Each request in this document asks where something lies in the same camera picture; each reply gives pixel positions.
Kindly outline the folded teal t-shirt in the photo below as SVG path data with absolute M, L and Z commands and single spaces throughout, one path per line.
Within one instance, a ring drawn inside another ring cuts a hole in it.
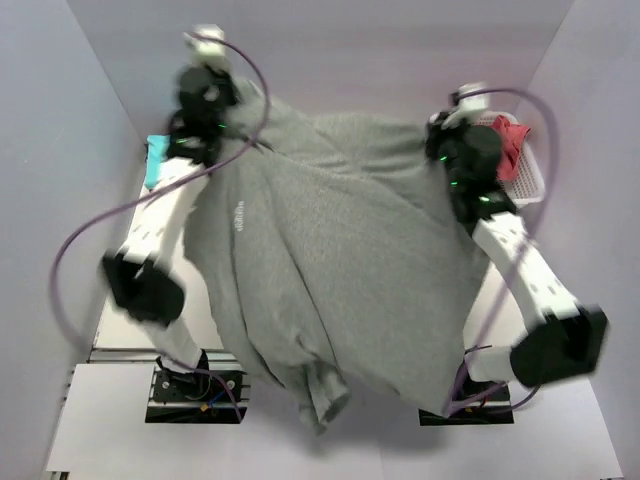
M 153 190 L 160 181 L 161 165 L 167 158 L 169 140 L 168 135 L 149 135 L 147 137 L 144 186 L 149 191 Z

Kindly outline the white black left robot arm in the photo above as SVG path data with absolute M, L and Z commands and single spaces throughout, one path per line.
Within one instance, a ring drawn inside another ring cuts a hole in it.
M 161 367 L 178 372 L 177 387 L 199 399 L 211 387 L 202 349 L 182 317 L 186 294 L 172 273 L 172 259 L 193 204 L 208 181 L 206 168 L 220 155 L 226 112 L 238 96 L 224 69 L 192 66 L 178 76 L 178 109 L 165 134 L 147 141 L 149 166 L 157 168 L 150 199 L 119 249 L 101 268 L 113 301 L 159 352 Z

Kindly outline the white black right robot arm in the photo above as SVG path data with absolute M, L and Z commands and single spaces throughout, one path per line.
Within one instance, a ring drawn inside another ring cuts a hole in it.
M 455 369 L 453 390 L 472 399 L 488 382 L 539 387 L 592 374 L 607 316 L 597 306 L 580 304 L 530 240 L 516 204 L 497 179 L 498 133 L 467 121 L 447 127 L 448 116 L 441 112 L 427 123 L 426 154 L 444 166 L 456 219 L 500 272 L 526 329 L 516 344 L 482 349 Z

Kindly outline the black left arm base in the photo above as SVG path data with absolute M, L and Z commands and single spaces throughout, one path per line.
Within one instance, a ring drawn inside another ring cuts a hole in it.
M 249 404 L 250 381 L 231 356 L 209 353 L 199 372 L 174 372 L 160 359 L 152 375 L 148 424 L 238 425 Z

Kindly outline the grey t-shirt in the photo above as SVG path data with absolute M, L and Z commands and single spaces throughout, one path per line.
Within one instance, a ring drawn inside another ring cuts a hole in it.
M 184 228 L 224 347 L 323 431 L 347 376 L 438 413 L 489 266 L 421 126 L 309 116 L 237 83 L 216 171 Z

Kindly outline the crumpled pink t-shirt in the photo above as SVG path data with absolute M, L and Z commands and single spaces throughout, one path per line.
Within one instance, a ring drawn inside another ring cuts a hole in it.
M 497 178 L 502 182 L 513 182 L 518 176 L 520 154 L 531 128 L 513 123 L 504 115 L 498 115 L 490 127 L 499 134 L 502 141 Z

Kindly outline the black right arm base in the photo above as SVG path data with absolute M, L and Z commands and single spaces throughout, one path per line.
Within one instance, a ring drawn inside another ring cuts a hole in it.
M 475 398 L 474 402 L 447 418 L 419 410 L 419 425 L 436 427 L 510 425 L 514 423 L 510 391 L 506 384 L 477 383 L 467 378 L 461 391 L 456 395 L 455 402 L 464 403 L 473 398 Z

